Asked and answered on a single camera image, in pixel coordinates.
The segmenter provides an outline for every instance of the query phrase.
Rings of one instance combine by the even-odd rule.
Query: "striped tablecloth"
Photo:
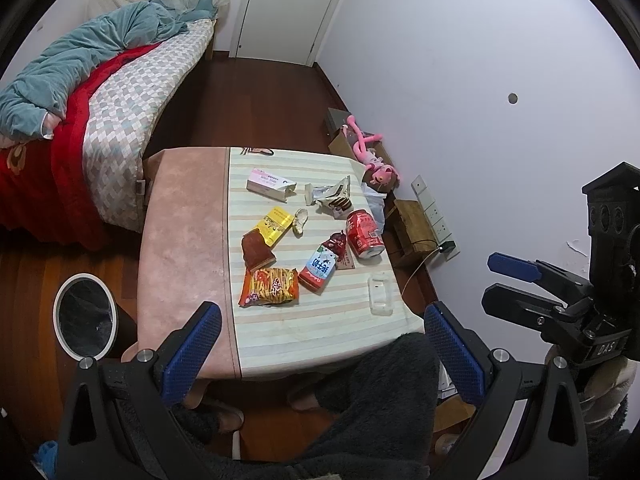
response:
[[[383,346],[403,333],[420,332],[422,320],[412,314],[400,297],[391,263],[385,253],[370,260],[355,260],[355,269],[336,270],[321,294],[300,286],[300,300],[283,306],[238,305],[244,281],[242,235],[250,231],[274,206],[290,213],[305,206],[305,184],[332,186],[351,175],[354,208],[370,210],[359,182],[361,164],[333,155],[276,150],[273,156],[241,155],[230,150],[228,178],[228,250],[233,320],[242,377],[290,373],[337,362]],[[253,168],[265,170],[298,183],[296,195],[278,202],[246,189]],[[290,229],[277,242],[273,253],[277,267],[302,270],[318,245],[345,229],[345,222],[307,207],[309,220],[301,238]],[[372,272],[391,278],[392,316],[373,316],[369,310],[367,280]]]

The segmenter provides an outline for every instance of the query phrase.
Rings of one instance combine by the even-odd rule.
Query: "coca-cola can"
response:
[[[378,234],[373,217],[357,209],[347,217],[347,238],[359,258],[372,258],[385,250],[385,243]]]

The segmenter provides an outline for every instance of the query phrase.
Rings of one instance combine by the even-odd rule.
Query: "white door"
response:
[[[249,0],[238,57],[306,64],[331,0]]]

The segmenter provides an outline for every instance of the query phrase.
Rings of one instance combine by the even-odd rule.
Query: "food wrapper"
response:
[[[344,256],[347,248],[347,235],[334,233],[311,255],[306,266],[300,272],[300,282],[310,290],[317,292],[334,271],[336,262]]]
[[[269,214],[258,222],[254,229],[258,229],[269,247],[280,239],[293,223],[294,216],[280,207],[274,207]]]
[[[335,270],[355,269],[356,265],[353,263],[353,257],[349,246],[345,248],[344,254],[335,263]]]
[[[334,186],[314,187],[311,184],[305,186],[306,205],[318,203],[328,207],[337,220],[346,220],[353,211],[351,203],[351,175],[347,175]]]
[[[283,304],[298,298],[296,269],[258,269],[244,275],[240,306]]]
[[[249,272],[255,272],[276,261],[258,229],[249,231],[242,237],[242,257]]]

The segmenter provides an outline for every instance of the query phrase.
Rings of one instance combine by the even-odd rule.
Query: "white trash can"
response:
[[[60,287],[53,303],[53,327],[73,359],[122,357],[138,339],[136,323],[97,276],[76,274]]]

